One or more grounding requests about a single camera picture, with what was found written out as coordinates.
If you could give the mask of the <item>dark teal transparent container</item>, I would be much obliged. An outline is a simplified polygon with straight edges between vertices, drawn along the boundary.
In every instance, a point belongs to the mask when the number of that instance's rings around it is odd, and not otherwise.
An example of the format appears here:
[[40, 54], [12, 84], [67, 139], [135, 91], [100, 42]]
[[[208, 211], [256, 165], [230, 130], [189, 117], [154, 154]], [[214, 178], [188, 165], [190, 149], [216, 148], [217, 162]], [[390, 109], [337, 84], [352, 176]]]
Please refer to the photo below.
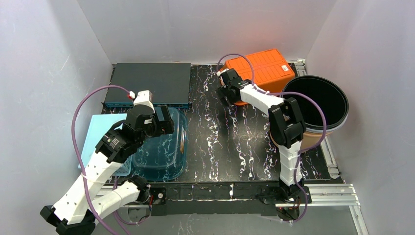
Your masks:
[[168, 182], [177, 179], [186, 165], [187, 128], [185, 114], [168, 108], [174, 122], [174, 132], [148, 138], [132, 156], [132, 173], [151, 182]]

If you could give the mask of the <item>orange plastic tray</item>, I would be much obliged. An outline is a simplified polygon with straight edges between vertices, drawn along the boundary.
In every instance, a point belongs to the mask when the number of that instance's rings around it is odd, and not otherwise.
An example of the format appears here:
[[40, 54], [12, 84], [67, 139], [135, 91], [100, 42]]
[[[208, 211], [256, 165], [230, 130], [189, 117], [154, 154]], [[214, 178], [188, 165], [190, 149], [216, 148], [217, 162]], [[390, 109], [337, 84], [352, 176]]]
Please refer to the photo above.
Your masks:
[[265, 91], [271, 93], [282, 92], [285, 85], [295, 78], [295, 72], [277, 49], [269, 49], [246, 55], [245, 58], [237, 56], [226, 60], [219, 70], [235, 69], [242, 80], [251, 80], [254, 69], [254, 83]]

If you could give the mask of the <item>light blue perforated basket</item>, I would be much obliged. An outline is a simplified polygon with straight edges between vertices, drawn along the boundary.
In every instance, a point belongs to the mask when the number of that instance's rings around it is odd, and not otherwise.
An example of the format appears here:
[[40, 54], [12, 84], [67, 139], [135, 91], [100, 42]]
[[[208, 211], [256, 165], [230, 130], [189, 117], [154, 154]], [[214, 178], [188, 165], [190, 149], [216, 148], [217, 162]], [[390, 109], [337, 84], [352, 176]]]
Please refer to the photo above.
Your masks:
[[124, 120], [127, 114], [102, 114], [93, 115], [87, 131], [85, 143], [81, 152], [81, 159], [86, 167], [90, 161], [95, 147], [103, 135], [118, 121]]

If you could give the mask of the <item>tan bucket with black liner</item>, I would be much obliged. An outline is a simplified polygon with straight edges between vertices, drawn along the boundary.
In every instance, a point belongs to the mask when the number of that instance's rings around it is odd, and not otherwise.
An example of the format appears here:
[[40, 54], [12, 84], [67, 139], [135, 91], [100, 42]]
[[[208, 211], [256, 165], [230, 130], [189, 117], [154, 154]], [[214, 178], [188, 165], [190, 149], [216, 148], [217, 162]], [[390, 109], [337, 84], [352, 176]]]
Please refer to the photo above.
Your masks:
[[[326, 136], [339, 130], [345, 124], [349, 112], [347, 96], [330, 80], [314, 75], [299, 76], [288, 82], [282, 91], [301, 93], [316, 102], [326, 120]], [[283, 97], [295, 98], [303, 115], [306, 131], [301, 142], [301, 149], [316, 147], [323, 137], [323, 121], [320, 112], [315, 105], [299, 95], [287, 94]]]

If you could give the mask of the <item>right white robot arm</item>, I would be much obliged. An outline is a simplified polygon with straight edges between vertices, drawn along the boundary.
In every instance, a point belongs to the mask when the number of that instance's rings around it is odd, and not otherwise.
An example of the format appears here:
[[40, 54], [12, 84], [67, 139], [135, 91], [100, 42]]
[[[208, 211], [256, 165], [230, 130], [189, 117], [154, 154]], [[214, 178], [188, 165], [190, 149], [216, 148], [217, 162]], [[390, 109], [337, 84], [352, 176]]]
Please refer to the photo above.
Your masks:
[[242, 79], [236, 70], [218, 71], [222, 85], [216, 89], [224, 105], [246, 102], [262, 111], [269, 119], [269, 135], [280, 156], [279, 187], [286, 198], [294, 197], [302, 180], [299, 170], [300, 147], [305, 122], [298, 102], [284, 99], [264, 91], [250, 80]]

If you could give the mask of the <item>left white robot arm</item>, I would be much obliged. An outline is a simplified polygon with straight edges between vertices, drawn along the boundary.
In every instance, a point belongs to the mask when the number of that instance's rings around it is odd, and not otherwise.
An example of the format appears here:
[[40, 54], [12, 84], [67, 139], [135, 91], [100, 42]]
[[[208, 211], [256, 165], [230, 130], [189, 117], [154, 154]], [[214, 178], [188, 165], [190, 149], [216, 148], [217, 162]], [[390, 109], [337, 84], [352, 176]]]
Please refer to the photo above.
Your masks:
[[146, 105], [128, 110], [125, 120], [113, 124], [95, 147], [89, 162], [81, 166], [81, 175], [54, 205], [44, 206], [40, 215], [60, 235], [90, 235], [103, 218], [135, 201], [146, 202], [150, 184], [132, 176], [111, 192], [96, 198], [107, 180], [135, 154], [147, 138], [174, 132], [174, 121], [166, 105], [162, 117]]

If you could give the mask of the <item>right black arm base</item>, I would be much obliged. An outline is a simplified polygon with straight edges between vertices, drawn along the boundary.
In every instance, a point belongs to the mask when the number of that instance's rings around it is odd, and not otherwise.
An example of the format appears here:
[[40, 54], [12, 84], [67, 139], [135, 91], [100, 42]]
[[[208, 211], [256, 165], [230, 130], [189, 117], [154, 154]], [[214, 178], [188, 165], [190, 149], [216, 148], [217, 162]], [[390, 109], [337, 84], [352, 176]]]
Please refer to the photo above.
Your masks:
[[283, 182], [278, 186], [266, 186], [254, 197], [263, 204], [274, 204], [280, 220], [291, 224], [302, 219], [312, 203], [310, 190], [302, 181], [290, 186]]

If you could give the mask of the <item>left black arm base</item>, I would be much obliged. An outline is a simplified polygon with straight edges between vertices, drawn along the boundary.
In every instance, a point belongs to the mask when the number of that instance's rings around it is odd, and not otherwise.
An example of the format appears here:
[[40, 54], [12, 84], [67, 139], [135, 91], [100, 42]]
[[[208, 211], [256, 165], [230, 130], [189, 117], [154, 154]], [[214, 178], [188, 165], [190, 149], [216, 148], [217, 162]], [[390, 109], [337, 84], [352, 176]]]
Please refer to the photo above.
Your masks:
[[132, 176], [127, 182], [132, 183], [138, 190], [138, 195], [133, 198], [132, 203], [141, 205], [139, 209], [146, 209], [145, 215], [134, 221], [135, 225], [139, 225], [152, 216], [154, 205], [165, 204], [166, 189], [153, 188], [146, 179], [139, 176]]

